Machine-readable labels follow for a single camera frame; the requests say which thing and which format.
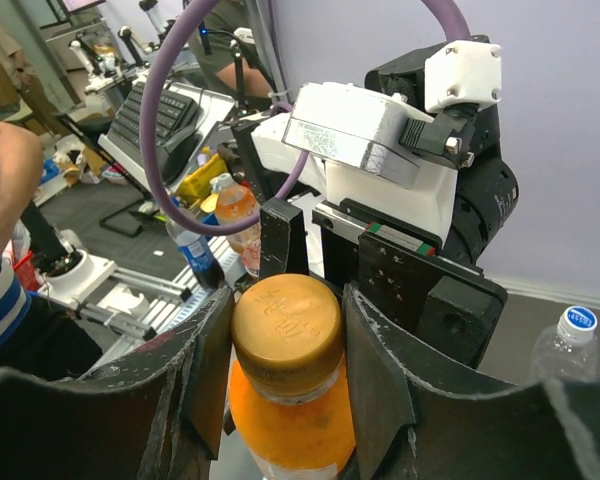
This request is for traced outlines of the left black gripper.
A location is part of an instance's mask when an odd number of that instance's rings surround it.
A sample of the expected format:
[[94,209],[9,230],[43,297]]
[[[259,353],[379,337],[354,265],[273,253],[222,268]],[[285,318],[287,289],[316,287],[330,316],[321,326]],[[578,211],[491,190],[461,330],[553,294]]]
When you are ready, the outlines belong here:
[[[481,269],[437,251],[436,240],[345,201],[312,210],[321,229],[324,275],[355,284],[390,321],[461,364],[477,368],[508,294]],[[260,210],[259,279],[309,274],[304,215],[278,198]]]

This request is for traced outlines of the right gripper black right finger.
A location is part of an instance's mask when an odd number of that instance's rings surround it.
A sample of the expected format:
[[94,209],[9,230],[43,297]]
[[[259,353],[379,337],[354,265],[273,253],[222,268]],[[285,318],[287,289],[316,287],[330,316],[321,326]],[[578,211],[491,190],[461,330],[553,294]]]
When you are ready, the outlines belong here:
[[386,318],[348,286],[347,380],[363,479],[600,479],[600,380],[514,386]]

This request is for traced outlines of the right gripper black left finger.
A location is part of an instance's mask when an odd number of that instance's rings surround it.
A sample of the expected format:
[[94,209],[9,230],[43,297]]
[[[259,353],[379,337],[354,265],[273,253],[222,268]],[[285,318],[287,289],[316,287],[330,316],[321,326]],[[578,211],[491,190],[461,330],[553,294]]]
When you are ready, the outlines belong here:
[[78,379],[0,368],[0,479],[205,479],[219,455],[233,291]]

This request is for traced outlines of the orange juice bottle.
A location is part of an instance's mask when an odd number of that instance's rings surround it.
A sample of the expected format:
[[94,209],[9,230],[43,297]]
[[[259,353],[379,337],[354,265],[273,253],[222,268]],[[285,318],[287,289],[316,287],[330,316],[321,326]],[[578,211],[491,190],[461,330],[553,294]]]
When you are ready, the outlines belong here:
[[258,388],[236,354],[228,401],[235,427],[267,479],[336,479],[356,447],[345,352],[324,384],[296,397]]

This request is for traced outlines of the orange bottle cap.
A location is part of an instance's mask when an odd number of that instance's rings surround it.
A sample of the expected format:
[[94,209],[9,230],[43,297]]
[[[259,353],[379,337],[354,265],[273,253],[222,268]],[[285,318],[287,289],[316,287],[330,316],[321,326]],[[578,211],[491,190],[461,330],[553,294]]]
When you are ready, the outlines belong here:
[[300,274],[274,275],[249,288],[234,309],[231,334],[246,376],[261,390],[285,397],[317,390],[345,352],[335,294]]

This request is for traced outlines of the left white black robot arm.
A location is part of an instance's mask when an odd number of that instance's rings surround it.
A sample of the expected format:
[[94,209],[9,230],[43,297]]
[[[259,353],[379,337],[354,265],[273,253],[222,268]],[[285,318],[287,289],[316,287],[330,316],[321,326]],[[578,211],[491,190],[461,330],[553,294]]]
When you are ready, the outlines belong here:
[[356,285],[386,317],[477,367],[506,303],[478,259],[516,208],[503,161],[501,50],[485,35],[420,48],[362,85],[308,83],[286,113],[232,131],[263,206],[261,275]]

